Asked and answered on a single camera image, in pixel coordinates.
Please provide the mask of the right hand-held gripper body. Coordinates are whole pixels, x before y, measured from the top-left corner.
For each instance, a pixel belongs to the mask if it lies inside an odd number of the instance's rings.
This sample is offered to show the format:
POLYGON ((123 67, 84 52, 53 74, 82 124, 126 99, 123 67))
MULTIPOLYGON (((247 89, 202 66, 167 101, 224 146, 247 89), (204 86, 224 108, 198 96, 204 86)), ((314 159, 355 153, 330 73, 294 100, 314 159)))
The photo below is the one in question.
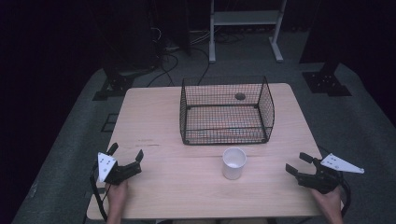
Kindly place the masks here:
POLYGON ((295 178, 300 186, 316 189, 322 194, 334 190, 342 183, 343 172, 364 173, 363 168, 345 161, 332 153, 321 160, 314 158, 312 164, 316 167, 316 172, 313 175, 299 172, 295 178))

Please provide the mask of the black wire mesh basket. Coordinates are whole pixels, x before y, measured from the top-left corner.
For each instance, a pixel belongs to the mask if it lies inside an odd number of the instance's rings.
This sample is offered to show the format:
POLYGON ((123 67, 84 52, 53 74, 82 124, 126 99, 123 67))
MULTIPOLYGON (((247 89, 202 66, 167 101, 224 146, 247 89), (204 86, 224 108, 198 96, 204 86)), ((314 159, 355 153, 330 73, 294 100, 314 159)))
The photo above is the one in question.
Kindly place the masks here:
POLYGON ((182 81, 179 129, 190 146, 250 145, 269 141, 275 106, 267 79, 201 77, 182 81), (234 96, 242 92, 245 100, 234 96))

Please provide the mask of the person's right hand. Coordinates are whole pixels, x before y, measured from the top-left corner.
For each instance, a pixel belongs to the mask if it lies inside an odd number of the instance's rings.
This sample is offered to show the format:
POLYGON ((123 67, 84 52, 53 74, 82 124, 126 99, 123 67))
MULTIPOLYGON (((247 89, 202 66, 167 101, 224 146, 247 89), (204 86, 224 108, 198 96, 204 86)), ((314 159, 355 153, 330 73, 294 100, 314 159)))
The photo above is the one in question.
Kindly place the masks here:
POLYGON ((311 193, 322 214, 328 219, 341 217, 341 190, 336 187, 334 190, 322 194, 316 189, 311 189, 311 193))

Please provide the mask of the person's left hand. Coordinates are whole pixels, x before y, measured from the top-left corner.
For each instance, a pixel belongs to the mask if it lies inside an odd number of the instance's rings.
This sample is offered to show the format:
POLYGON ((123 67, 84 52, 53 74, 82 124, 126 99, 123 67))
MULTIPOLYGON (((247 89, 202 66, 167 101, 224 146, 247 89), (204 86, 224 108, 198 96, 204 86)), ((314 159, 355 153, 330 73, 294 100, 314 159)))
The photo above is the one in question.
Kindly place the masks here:
POLYGON ((110 214, 120 214, 125 206, 128 193, 128 182, 122 181, 118 185, 106 184, 106 194, 110 214))

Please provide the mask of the white cup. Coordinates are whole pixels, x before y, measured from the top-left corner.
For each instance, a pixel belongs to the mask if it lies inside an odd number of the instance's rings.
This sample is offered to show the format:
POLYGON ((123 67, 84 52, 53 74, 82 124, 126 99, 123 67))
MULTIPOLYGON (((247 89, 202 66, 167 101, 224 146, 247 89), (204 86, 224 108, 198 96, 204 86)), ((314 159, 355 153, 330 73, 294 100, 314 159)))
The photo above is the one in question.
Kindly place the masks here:
POLYGON ((239 147, 229 147, 222 155, 222 173, 229 180, 238 179, 247 162, 246 153, 239 147))

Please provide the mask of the black stand base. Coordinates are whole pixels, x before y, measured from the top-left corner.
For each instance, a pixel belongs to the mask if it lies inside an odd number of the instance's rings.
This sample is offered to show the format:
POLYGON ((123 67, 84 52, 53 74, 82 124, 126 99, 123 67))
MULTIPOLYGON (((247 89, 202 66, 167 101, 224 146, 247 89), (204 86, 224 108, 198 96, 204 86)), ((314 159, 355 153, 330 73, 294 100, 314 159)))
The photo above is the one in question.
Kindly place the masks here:
POLYGON ((134 77, 123 76, 118 69, 112 65, 105 65, 104 72, 106 74, 106 80, 102 89, 93 96, 94 101, 104 101, 108 97, 124 96, 133 86, 134 77))
POLYGON ((319 71, 303 72, 308 88, 313 93, 327 93, 331 97, 350 96, 348 88, 335 75, 339 62, 326 62, 319 71))

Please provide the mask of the white metal stand frame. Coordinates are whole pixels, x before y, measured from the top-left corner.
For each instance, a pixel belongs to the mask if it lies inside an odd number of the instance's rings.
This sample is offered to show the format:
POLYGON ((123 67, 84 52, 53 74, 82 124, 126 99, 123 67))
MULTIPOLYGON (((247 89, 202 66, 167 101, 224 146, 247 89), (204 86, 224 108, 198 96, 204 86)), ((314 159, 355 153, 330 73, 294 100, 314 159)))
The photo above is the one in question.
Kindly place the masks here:
POLYGON ((274 25, 275 30, 269 37, 270 46, 278 63, 284 61, 277 44, 281 24, 288 0, 281 0, 278 10, 259 11, 216 11, 215 0, 211 0, 208 61, 216 61, 215 28, 220 26, 274 25))

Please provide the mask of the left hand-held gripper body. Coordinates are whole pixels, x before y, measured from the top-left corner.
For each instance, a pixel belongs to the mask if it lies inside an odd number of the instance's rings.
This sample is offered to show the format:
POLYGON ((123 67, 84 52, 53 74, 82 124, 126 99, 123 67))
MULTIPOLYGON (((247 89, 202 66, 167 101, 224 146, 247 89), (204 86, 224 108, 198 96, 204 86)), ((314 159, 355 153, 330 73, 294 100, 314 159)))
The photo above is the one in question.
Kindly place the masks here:
POLYGON ((134 161, 128 165, 119 166, 118 161, 105 153, 98 153, 99 181, 118 185, 128 178, 142 172, 140 162, 134 161))

